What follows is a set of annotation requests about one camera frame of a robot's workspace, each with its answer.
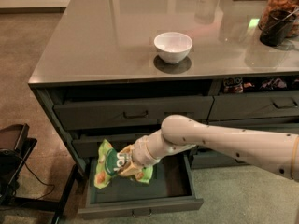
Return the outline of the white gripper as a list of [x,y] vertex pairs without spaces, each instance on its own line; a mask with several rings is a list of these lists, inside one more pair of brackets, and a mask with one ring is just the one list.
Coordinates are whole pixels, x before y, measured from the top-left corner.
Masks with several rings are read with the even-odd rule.
[[148,137],[141,137],[133,145],[123,148],[119,155],[126,160],[133,159],[134,163],[127,163],[118,171],[119,176],[132,176],[140,172],[141,167],[150,167],[160,162],[161,157],[155,157],[150,152],[151,140]]

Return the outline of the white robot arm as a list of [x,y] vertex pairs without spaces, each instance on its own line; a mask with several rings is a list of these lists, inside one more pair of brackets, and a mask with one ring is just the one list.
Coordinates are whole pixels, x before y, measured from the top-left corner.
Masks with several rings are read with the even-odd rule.
[[196,146],[299,181],[298,135],[205,125],[181,115],[165,118],[160,130],[126,147],[123,152],[129,155],[129,160],[120,168],[119,175],[136,175],[166,156]]

